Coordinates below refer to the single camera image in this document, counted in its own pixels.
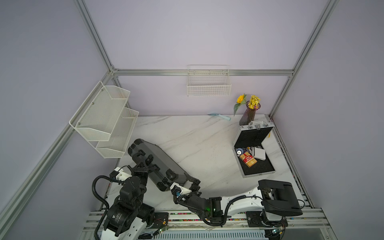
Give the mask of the dark grey poker case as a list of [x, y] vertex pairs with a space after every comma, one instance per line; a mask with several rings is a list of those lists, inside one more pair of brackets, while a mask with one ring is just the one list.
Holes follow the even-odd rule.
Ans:
[[200, 180], [188, 174], [159, 146], [143, 139], [136, 139], [128, 148], [128, 154], [136, 164], [145, 164], [152, 170], [149, 178], [160, 191], [170, 191], [173, 183], [183, 187], [187, 182], [192, 183], [191, 191], [200, 190]]

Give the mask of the silver aluminium poker case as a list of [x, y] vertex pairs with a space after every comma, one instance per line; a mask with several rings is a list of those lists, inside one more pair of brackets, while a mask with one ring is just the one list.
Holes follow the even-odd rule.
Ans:
[[239, 127], [233, 151], [243, 178], [275, 172], [263, 147], [263, 141], [270, 136], [274, 127], [274, 124], [264, 121], [252, 121]]

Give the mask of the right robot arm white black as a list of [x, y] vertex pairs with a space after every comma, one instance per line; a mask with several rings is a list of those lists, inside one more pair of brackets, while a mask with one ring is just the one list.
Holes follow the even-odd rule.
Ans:
[[303, 207], [289, 182], [260, 180], [258, 186], [245, 193], [205, 199], [201, 192], [191, 187], [184, 188], [177, 183], [171, 186], [175, 204], [186, 207], [196, 214], [201, 221], [212, 227], [224, 226], [227, 220], [240, 212], [262, 212], [262, 220], [279, 222], [284, 217], [298, 217], [303, 214]]

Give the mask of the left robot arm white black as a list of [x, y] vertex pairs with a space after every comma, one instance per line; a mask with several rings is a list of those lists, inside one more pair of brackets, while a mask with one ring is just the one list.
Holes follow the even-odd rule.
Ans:
[[[93, 180], [93, 195], [106, 206], [94, 231], [96, 240], [137, 240], [155, 221], [155, 209], [143, 203], [150, 171], [131, 168], [131, 174], [113, 171], [110, 177], [98, 176]], [[112, 206], [96, 190], [98, 180], [104, 179], [122, 185], [120, 195]]]

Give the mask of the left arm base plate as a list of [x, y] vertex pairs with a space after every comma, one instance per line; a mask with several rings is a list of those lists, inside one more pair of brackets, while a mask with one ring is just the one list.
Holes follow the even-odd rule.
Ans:
[[169, 221], [169, 213], [168, 212], [155, 212], [154, 214], [154, 222], [151, 226], [151, 229], [159, 229], [164, 226], [164, 222], [167, 224]]

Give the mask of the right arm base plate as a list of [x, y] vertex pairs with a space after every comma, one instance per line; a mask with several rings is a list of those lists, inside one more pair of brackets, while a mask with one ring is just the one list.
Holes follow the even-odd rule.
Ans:
[[264, 211], [246, 212], [246, 218], [250, 228], [277, 228], [286, 227], [288, 225], [285, 217], [280, 216], [279, 220], [268, 220]]

